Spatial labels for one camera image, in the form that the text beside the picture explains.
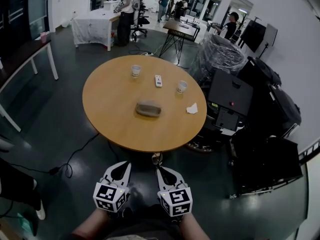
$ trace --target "plastic-wrapped machine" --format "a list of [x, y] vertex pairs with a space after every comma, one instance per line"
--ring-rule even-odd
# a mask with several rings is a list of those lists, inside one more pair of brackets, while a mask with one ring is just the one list
[[239, 47], [229, 40], [207, 32], [191, 67], [186, 71], [201, 85], [211, 79], [215, 70], [236, 76], [245, 65], [246, 57]]

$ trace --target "black pants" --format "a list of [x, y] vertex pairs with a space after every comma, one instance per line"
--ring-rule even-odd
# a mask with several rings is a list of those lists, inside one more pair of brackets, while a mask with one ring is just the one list
[[126, 46], [130, 42], [131, 24], [134, 20], [134, 13], [121, 12], [117, 29], [120, 46]]
[[41, 209], [40, 195], [34, 188], [34, 178], [12, 167], [0, 158], [0, 197]]
[[172, 7], [168, 6], [168, 9], [166, 10], [165, 16], [169, 15], [169, 17], [170, 17], [171, 16], [171, 11], [172, 11]]

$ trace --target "gray floor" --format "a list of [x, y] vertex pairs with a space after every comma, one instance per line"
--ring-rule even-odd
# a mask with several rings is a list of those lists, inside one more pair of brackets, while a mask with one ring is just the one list
[[[148, 37], [140, 39], [137, 45], [142, 50], [155, 52], [165, 38], [165, 33], [150, 30]], [[128, 55], [133, 49], [136, 47], [132, 43], [128, 47], [114, 47], [111, 52], [99, 44], [75, 49], [71, 29], [56, 33], [52, 50], [59, 80], [53, 78], [47, 55], [39, 54], [35, 59], [38, 75], [33, 74], [30, 65], [26, 66], [1, 94], [0, 101], [22, 128], [22, 132], [17, 133], [4, 118], [0, 118], [0, 133], [16, 144], [10, 153], [1, 154], [1, 157], [8, 162], [45, 171], [65, 163], [74, 150], [96, 134], [82, 105], [86, 79], [100, 64]], [[173, 49], [163, 58], [177, 63]], [[194, 46], [185, 46], [180, 65], [189, 67], [196, 51]], [[138, 208], [157, 204], [157, 179], [150, 157], [132, 154], [115, 145], [113, 148], [120, 160], [132, 162], [132, 195], [126, 205]], [[227, 161], [224, 148], [204, 155], [181, 147], [165, 153], [163, 165], [180, 172], [191, 187], [192, 212], [211, 239], [286, 239], [306, 216], [305, 177], [272, 193], [230, 200], [225, 198], [233, 192]], [[47, 218], [38, 223], [36, 237], [23, 233], [16, 219], [7, 220], [28, 239], [57, 239], [72, 231], [95, 209], [92, 199], [95, 184], [115, 163], [115, 155], [105, 138], [99, 135], [71, 160], [73, 177], [70, 179], [64, 173], [49, 176], [22, 169], [38, 181]], [[8, 200], [1, 199], [0, 213], [9, 204]], [[37, 221], [35, 212], [27, 205], [15, 203], [10, 215], [17, 212]]]

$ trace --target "round wooden table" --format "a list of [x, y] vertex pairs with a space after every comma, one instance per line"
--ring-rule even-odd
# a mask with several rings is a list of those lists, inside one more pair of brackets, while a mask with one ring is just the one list
[[[140, 65], [138, 78], [132, 65]], [[156, 87], [155, 75], [162, 78]], [[178, 94], [180, 80], [188, 83]], [[159, 117], [137, 114], [139, 101], [155, 101], [162, 107]], [[130, 55], [100, 65], [85, 82], [84, 111], [96, 130], [111, 142], [139, 152], [176, 149], [197, 135], [205, 123], [207, 105], [196, 81], [180, 67], [160, 58]], [[186, 108], [197, 104], [198, 112]]]

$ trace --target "remote control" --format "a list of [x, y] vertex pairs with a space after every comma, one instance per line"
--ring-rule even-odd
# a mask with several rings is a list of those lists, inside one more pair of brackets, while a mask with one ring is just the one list
[[162, 80], [161, 75], [155, 75], [155, 86], [156, 87], [162, 87]]

